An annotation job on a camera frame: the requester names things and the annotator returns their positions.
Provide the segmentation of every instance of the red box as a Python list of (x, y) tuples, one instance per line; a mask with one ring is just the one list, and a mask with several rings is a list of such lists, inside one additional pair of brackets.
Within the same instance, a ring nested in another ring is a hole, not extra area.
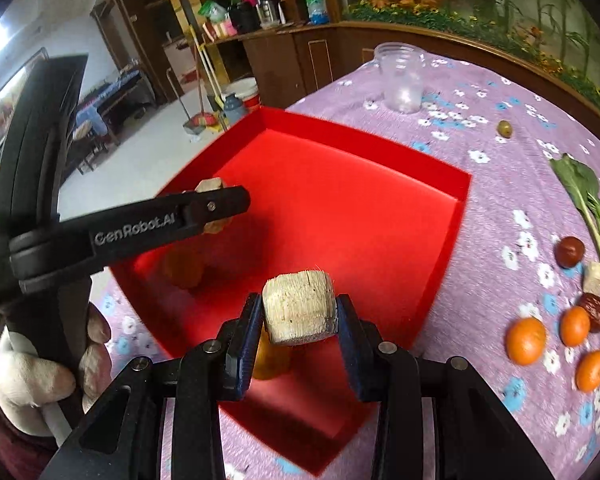
[[(215, 337), (249, 292), (286, 272), (321, 269), (385, 340), (408, 348), (434, 301), (458, 235), (471, 177), (401, 144), (261, 107), (192, 160), (161, 194), (220, 176), (251, 207), (218, 235), (186, 240), (205, 261), (188, 292), (158, 272), (168, 248), (112, 268), (172, 356)], [(290, 372), (251, 381), (222, 407), (264, 444), (319, 474), (369, 412), (347, 385), (335, 338), (296, 347)]]

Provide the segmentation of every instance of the floral tablecloth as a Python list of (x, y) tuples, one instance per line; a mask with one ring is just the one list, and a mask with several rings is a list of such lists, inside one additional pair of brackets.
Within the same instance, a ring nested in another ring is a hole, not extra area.
[[(554, 476), (576, 479), (600, 448), (600, 388), (583, 394), (573, 377), (581, 355), (599, 347), (600, 335), (576, 349), (560, 342), (558, 320), (580, 293), (582, 266), (559, 269), (553, 246), (574, 235), (584, 241), (586, 259), (596, 251), (548, 159), (567, 152), (600, 178), (600, 142), (542, 97), (464, 61), (427, 55), (424, 104), (412, 115), (384, 106), (377, 70), (362, 66), (290, 110), (395, 140), (473, 175), (458, 242), (416, 351), (441, 362), (455, 354), (469, 359)], [(497, 135), (500, 120), (512, 125), (510, 139)], [(114, 333), (113, 373), (138, 354), (163, 358), (115, 283), (100, 307)], [(504, 334), (526, 316), (541, 319), (549, 335), (544, 356), (523, 368), (507, 359)], [(322, 478), (369, 478), (375, 423), (372, 417)], [(310, 478), (225, 415), (221, 428), (229, 476)]]

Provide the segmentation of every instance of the screw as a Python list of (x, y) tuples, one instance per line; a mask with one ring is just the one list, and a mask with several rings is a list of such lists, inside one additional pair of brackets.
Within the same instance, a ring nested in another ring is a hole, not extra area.
[(218, 339), (210, 339), (209, 341), (205, 341), (202, 345), (202, 349), (208, 354), (215, 354), (219, 352), (222, 348), (222, 343), (218, 341)]
[(451, 358), (451, 365), (456, 370), (466, 370), (469, 363), (464, 357), (456, 356)]
[(131, 361), (131, 367), (136, 372), (140, 372), (148, 367), (149, 362), (149, 358), (147, 357), (136, 357), (133, 361)]
[(395, 354), (398, 351), (398, 347), (391, 341), (382, 341), (378, 345), (378, 350), (383, 354)]

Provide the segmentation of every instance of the green olive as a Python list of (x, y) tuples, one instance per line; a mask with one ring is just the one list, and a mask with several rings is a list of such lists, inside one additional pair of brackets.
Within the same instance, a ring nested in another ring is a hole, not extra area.
[(509, 123), (509, 121), (500, 121), (496, 129), (498, 134), (505, 139), (510, 139), (511, 135), (513, 134), (513, 128), (511, 127), (511, 123)]

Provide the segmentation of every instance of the wooden counter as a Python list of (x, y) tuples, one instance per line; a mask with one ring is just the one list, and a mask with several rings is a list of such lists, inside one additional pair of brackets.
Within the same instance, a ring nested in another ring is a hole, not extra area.
[(386, 41), (401, 41), (489, 68), (567, 111), (600, 140), (600, 111), (573, 88), (492, 46), (446, 32), (380, 22), (288, 25), (216, 41), (241, 41), (264, 105), (286, 108), (373, 59)]

